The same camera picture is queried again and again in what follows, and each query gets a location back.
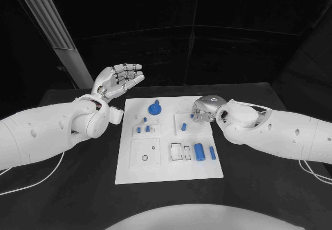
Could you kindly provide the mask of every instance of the blue cylinder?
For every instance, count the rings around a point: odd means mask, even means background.
[[[203,161],[204,160],[204,155],[203,155],[201,144],[197,143],[196,145],[193,145],[193,148],[194,148],[196,160]]]
[[[186,123],[181,124],[181,131],[186,129]]]
[[[158,115],[160,112],[161,112],[161,107],[160,107],[160,105],[158,105],[158,100],[155,100],[154,104],[151,104],[151,105],[148,106],[148,113],[150,113],[151,115]]]
[[[213,150],[212,146],[209,147],[209,152],[210,152],[212,160],[214,160],[216,159],[216,155],[214,155],[214,150]]]

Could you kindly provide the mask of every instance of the black table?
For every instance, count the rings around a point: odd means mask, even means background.
[[[70,102],[86,93],[89,90],[50,90],[40,105]],[[209,94],[285,110],[268,83],[134,87],[109,105],[124,109],[125,98]],[[109,124],[98,139],[64,152],[41,184],[0,196],[0,229],[100,230],[142,211],[191,203],[239,207],[305,229],[328,229],[332,185],[305,173],[297,161],[230,144],[214,122],[212,131],[223,178],[113,185],[121,124]],[[12,168],[0,177],[0,192],[38,182],[59,157]],[[311,165],[327,175],[321,163]]]

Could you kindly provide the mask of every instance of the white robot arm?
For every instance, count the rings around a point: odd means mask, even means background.
[[[122,110],[108,102],[144,79],[141,65],[119,64],[99,73],[90,94],[70,103],[24,110],[0,121],[0,170],[41,161],[80,141],[98,138]]]
[[[278,157],[332,164],[332,123],[233,100],[226,102],[214,95],[194,101],[191,113],[193,120],[216,121],[230,143],[246,144]]]

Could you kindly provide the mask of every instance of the black wall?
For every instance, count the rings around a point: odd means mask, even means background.
[[[330,4],[54,0],[86,67],[139,63],[139,86],[271,81]]]
[[[17,0],[0,2],[0,119],[37,107],[47,89],[73,89],[70,76]]]

